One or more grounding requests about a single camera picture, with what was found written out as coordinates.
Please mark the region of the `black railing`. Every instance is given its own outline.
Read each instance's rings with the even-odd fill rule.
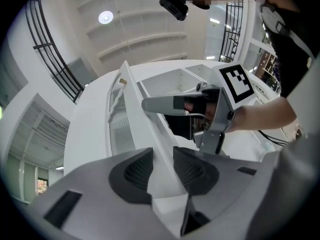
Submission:
[[[72,74],[57,49],[44,16],[41,0],[29,0],[25,5],[25,16],[35,44],[33,48],[37,50],[48,67],[52,79],[75,103],[84,88]]]
[[[230,63],[235,59],[242,27],[244,0],[226,3],[225,23],[220,62]]]

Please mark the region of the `camera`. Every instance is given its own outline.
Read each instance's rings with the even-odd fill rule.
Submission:
[[[184,21],[188,16],[189,8],[186,5],[187,1],[191,0],[160,0],[160,5],[165,8],[168,12],[170,12],[178,21]],[[203,4],[200,1],[192,1],[192,3],[203,9],[208,10],[210,7],[209,5]]]

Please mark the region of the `person's arm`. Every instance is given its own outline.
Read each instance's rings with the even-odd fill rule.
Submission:
[[[296,118],[287,99],[278,97],[266,104],[238,108],[228,132],[279,129],[291,124]]]

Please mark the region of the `round ceiling light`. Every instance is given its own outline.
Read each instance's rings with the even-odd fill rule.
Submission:
[[[114,18],[114,15],[112,14],[112,12],[106,10],[106,11],[100,13],[99,22],[101,24],[108,24],[113,20],[113,18]]]

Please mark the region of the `ceiling light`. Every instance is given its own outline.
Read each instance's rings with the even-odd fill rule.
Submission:
[[[211,21],[211,22],[214,22],[214,23],[218,23],[218,24],[220,24],[220,21],[219,21],[219,20],[217,20],[217,19],[214,19],[214,18],[210,18],[210,21]]]
[[[108,24],[110,23],[114,18],[114,15],[111,11],[104,11],[104,12],[101,12],[100,15],[99,15],[99,22],[101,24]]]

